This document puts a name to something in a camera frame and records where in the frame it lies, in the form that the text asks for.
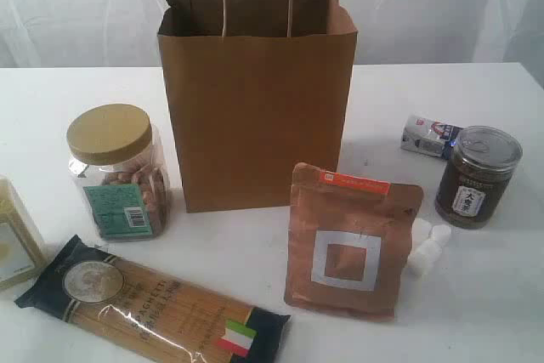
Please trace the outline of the clear jar gold lid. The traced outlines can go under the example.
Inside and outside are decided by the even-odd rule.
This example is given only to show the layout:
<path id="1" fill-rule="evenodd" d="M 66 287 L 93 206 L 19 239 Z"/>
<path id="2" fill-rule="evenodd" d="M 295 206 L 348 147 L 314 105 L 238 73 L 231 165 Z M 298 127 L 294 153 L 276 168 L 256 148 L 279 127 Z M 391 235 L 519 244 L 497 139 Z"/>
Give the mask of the clear jar gold lid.
<path id="1" fill-rule="evenodd" d="M 104 241 L 162 234 L 170 186 L 161 136 L 149 115 L 129 104 L 82 113 L 66 132 L 69 173 Z"/>

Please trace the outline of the spaghetti packet dark blue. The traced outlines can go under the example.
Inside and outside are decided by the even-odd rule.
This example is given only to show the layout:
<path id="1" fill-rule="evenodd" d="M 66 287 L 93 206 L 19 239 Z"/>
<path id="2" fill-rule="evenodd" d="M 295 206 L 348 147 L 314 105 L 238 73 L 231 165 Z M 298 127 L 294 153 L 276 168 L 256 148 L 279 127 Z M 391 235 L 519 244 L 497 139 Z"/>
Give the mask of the spaghetti packet dark blue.
<path id="1" fill-rule="evenodd" d="M 289 321 L 89 247 L 77 235 L 15 303 L 155 362 L 272 362 Z"/>

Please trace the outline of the white blue milk carton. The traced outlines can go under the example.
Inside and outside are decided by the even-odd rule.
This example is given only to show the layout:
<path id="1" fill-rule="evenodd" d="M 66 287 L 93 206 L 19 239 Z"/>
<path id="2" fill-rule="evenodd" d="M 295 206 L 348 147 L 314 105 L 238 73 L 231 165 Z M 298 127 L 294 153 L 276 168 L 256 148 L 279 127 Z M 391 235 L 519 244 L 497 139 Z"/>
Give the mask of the white blue milk carton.
<path id="1" fill-rule="evenodd" d="M 400 148 L 447 161 L 461 130 L 454 125 L 411 115 L 405 123 Z"/>

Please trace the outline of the white backdrop curtain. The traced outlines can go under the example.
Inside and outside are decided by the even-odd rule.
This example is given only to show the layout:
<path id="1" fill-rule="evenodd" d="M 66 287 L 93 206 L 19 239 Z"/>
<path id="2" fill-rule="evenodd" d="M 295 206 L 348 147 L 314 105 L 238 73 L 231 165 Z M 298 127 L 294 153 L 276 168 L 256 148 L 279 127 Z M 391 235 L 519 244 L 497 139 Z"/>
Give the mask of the white backdrop curtain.
<path id="1" fill-rule="evenodd" d="M 340 0 L 360 64 L 519 62 L 543 75 L 543 0 Z M 156 66 L 165 0 L 1 0 L 4 67 Z"/>

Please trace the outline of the copper stand-up pouch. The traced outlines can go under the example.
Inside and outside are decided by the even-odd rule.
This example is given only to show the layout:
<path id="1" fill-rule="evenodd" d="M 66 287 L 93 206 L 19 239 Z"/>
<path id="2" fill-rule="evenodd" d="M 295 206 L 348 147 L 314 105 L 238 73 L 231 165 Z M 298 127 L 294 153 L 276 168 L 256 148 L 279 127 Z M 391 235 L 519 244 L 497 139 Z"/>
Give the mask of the copper stand-up pouch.
<path id="1" fill-rule="evenodd" d="M 287 304 L 388 320 L 422 205 L 415 184 L 392 184 L 298 163 L 292 173 Z"/>

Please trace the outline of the brown paper bag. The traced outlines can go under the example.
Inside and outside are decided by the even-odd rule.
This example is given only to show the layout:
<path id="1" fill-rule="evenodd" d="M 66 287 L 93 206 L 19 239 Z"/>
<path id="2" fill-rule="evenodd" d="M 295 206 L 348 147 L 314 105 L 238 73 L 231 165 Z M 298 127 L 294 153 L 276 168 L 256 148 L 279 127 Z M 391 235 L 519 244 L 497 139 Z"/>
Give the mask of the brown paper bag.
<path id="1" fill-rule="evenodd" d="M 337 167 L 358 31 L 338 0 L 167 0 L 157 33 L 186 209 L 285 206 Z"/>

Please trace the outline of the yellow grain bottle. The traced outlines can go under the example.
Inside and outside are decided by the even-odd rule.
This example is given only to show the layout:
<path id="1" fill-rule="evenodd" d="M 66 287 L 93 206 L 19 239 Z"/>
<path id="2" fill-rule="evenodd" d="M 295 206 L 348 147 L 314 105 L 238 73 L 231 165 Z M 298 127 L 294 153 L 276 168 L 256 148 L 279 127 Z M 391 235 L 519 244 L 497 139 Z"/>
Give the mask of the yellow grain bottle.
<path id="1" fill-rule="evenodd" d="M 11 181 L 1 176 L 1 291 L 38 276 L 44 241 Z"/>

